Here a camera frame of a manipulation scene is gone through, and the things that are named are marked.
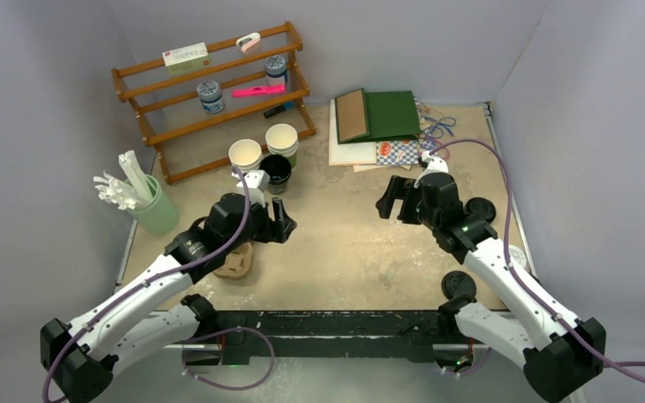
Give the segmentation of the brown pulp cup carrier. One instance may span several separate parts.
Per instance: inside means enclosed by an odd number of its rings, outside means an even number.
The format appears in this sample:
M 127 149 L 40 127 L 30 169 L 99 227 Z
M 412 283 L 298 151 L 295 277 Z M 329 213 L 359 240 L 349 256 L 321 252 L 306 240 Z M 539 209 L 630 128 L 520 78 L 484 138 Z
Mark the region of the brown pulp cup carrier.
M 212 273 L 220 279 L 239 280 L 250 272 L 253 261 L 254 247 L 252 243 L 244 243 L 232 251 L 224 264 Z

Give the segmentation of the green paper bag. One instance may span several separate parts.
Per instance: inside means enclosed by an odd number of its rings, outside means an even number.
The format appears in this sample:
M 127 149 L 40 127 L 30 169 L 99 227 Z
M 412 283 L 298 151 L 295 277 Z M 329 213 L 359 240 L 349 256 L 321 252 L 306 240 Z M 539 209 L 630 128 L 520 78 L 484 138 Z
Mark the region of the green paper bag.
M 367 92 L 360 88 L 334 99 L 340 144 L 411 140 L 421 133 L 411 91 Z

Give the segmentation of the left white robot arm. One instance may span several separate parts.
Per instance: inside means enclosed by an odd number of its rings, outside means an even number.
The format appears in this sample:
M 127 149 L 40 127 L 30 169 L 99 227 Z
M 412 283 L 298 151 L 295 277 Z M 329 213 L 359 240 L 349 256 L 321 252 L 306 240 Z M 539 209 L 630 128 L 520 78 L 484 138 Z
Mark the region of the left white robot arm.
M 222 267 L 241 245 L 285 243 L 296 226 L 278 197 L 267 204 L 224 195 L 124 288 L 68 322 L 53 319 L 41 328 L 43 400 L 56 383 L 62 400 L 90 402 L 128 366 L 168 344 L 224 341 L 230 332 L 243 331 L 241 325 L 225 328 L 212 303 L 199 295 L 185 296 L 159 316 L 150 314 Z

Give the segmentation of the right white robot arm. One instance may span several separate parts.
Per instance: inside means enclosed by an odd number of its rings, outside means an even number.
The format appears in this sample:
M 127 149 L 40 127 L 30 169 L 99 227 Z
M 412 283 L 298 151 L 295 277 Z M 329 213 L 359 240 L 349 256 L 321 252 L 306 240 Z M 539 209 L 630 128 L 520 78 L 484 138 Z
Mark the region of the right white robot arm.
M 494 204 L 473 197 L 461 202 L 447 173 L 419 180 L 393 175 L 375 207 L 387 219 L 400 200 L 398 220 L 428 228 L 438 246 L 483 280 L 514 315 L 496 315 L 473 296 L 449 297 L 439 307 L 440 335 L 463 336 L 488 345 L 515 363 L 532 389 L 547 402 L 560 402 L 597 377 L 604 368 L 589 348 L 604 352 L 606 330 L 594 318 L 583 320 L 557 302 L 514 259 L 490 225 Z

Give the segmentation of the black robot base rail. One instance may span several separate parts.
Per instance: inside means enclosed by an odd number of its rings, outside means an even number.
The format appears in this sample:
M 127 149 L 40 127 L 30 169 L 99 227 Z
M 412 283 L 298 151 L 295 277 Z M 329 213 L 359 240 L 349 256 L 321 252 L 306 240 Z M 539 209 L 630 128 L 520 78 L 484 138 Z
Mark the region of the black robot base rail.
M 224 365 L 275 355 L 453 366 L 473 363 L 484 347 L 444 327 L 435 310 L 218 311 L 187 343 L 213 343 Z

